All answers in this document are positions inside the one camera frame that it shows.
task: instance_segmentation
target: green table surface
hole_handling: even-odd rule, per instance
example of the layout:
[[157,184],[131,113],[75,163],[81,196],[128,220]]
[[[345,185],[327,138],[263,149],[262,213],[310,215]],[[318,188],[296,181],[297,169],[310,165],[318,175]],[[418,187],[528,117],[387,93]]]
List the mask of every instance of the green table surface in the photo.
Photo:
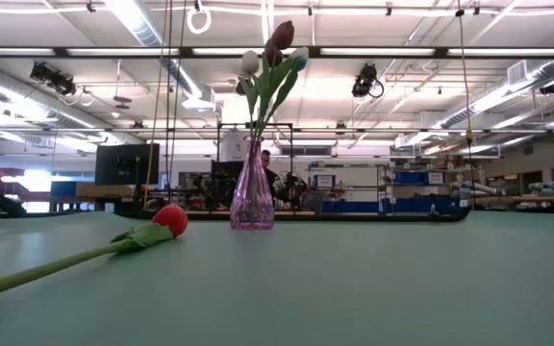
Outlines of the green table surface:
[[[0,220],[0,276],[142,221]],[[554,345],[554,215],[455,224],[189,224],[0,294],[0,345]]]

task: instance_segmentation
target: tulip stem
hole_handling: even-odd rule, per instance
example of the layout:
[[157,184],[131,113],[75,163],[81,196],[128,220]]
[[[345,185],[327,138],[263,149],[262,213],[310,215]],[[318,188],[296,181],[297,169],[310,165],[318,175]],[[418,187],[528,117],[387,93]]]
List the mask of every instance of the tulip stem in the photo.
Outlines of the tulip stem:
[[40,265],[35,268],[27,269],[19,273],[0,278],[0,292],[15,288],[22,284],[30,283],[34,280],[51,275],[84,261],[92,260],[106,254],[120,252],[130,246],[133,246],[134,243],[135,242],[132,239],[126,238],[111,243],[107,246],[101,247],[99,249],[85,251],[84,253],[78,255],[70,256],[65,259],[59,259],[51,263]]

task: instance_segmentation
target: glass vase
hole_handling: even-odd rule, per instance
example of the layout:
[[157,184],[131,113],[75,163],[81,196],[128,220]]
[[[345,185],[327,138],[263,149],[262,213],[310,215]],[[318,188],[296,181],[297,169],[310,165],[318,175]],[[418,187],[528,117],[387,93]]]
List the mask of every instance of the glass vase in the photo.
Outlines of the glass vase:
[[275,223],[275,208],[262,167],[260,144],[247,141],[247,156],[230,206],[230,226],[234,230],[270,230]]

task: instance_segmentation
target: person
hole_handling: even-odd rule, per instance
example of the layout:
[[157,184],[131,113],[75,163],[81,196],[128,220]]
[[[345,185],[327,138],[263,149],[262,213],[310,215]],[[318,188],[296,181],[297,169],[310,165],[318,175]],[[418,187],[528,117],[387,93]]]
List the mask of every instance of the person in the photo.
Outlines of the person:
[[268,150],[262,151],[262,168],[264,169],[264,173],[266,173],[266,181],[268,182],[268,189],[270,189],[270,194],[273,196],[273,204],[275,203],[275,196],[277,192],[275,191],[275,181],[279,179],[279,176],[268,169],[268,166],[270,165],[270,152]]

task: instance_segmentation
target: red tulip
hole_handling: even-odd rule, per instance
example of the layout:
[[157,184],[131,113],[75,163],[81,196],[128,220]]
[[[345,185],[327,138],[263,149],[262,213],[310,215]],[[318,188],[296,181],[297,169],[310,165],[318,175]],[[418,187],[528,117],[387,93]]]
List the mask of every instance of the red tulip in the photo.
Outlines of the red tulip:
[[182,235],[188,227],[188,215],[176,204],[163,207],[153,216],[153,223],[167,226],[173,237]]
[[269,38],[264,46],[264,52],[266,53],[266,59],[270,66],[277,66],[284,60],[284,55],[277,47],[275,47],[272,38]]
[[289,20],[281,23],[270,38],[272,38],[275,47],[279,50],[290,48],[294,41],[294,26],[292,25],[292,21]]

